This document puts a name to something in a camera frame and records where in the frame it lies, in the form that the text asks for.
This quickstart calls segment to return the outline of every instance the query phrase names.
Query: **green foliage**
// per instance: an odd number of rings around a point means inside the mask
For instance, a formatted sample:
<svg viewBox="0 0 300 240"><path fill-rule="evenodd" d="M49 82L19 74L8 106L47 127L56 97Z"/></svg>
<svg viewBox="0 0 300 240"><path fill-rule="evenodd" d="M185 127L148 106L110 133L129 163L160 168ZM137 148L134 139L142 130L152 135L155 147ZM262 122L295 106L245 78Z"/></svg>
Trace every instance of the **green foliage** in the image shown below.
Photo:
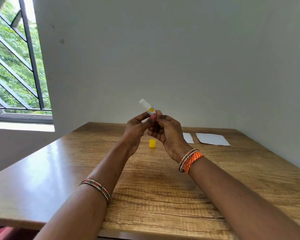
<svg viewBox="0 0 300 240"><path fill-rule="evenodd" d="M12 21L16 15L16 11L9 1L0 10L1 13L9 20ZM42 54L40 48L40 41L38 36L38 28L36 23L29 21L30 33L32 38L32 45L35 53L38 75L40 79L41 91L44 100L45 108L51 108L50 99L47 88L47 81L44 72L44 64L42 61ZM23 20L20 21L18 29L23 34L24 26ZM0 18L0 36L29 64L30 56L27 43ZM0 58L12 68L29 86L36 91L35 80L33 73L16 57L14 56L1 42L0 42ZM0 64L0 78L4 80L10 88L12 88L25 102L32 108L40 108L38 99L28 91L16 78L14 78L1 64ZM0 97L9 106L22 108L23 106L12 97L0 85ZM50 115L50 111L32 111L32 110L5 110L6 113L22 113L22 114L46 114Z"/></svg>

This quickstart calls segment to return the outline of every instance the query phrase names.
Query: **yellow cap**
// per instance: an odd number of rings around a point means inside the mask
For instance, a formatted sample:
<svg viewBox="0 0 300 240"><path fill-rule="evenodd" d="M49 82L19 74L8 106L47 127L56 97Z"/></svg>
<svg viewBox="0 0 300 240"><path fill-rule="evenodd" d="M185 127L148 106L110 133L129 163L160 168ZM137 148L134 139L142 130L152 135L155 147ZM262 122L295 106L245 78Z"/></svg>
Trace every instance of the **yellow cap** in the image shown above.
<svg viewBox="0 0 300 240"><path fill-rule="evenodd" d="M149 141L149 147L150 147L150 148L155 148L155 147L156 147L156 140L151 139L151 140Z"/></svg>

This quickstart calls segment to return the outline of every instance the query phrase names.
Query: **person's right arm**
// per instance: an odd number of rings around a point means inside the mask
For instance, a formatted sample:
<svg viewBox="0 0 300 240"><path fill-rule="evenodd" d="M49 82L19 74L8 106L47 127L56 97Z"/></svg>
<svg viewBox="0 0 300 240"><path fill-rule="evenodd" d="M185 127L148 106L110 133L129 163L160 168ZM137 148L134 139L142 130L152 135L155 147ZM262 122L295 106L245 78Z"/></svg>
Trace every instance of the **person's right arm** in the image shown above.
<svg viewBox="0 0 300 240"><path fill-rule="evenodd" d="M168 155L180 163L192 147L184 140L181 125L157 111L157 122L148 135L160 140ZM242 240L300 240L300 226L278 208L205 157L195 161L190 177L211 199Z"/></svg>

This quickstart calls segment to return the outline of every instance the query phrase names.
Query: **window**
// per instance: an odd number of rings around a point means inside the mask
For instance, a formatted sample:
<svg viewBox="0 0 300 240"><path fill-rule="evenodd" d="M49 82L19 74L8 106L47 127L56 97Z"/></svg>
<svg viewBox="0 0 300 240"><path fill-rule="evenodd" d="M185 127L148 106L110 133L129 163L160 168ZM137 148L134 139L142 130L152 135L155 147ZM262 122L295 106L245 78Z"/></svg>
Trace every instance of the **window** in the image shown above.
<svg viewBox="0 0 300 240"><path fill-rule="evenodd" d="M32 0L0 0L0 121L52 124Z"/></svg>

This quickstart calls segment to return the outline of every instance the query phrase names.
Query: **white paper sheet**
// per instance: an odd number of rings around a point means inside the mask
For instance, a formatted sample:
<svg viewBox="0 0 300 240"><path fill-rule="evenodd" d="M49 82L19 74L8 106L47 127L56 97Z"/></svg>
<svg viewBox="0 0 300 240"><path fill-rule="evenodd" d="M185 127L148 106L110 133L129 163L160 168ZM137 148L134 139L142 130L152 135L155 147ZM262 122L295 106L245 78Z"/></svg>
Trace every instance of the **white paper sheet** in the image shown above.
<svg viewBox="0 0 300 240"><path fill-rule="evenodd" d="M211 145L230 146L227 140L221 135L196 133L201 143Z"/></svg>
<svg viewBox="0 0 300 240"><path fill-rule="evenodd" d="M183 138L187 143L194 143L190 133L183 133Z"/></svg>

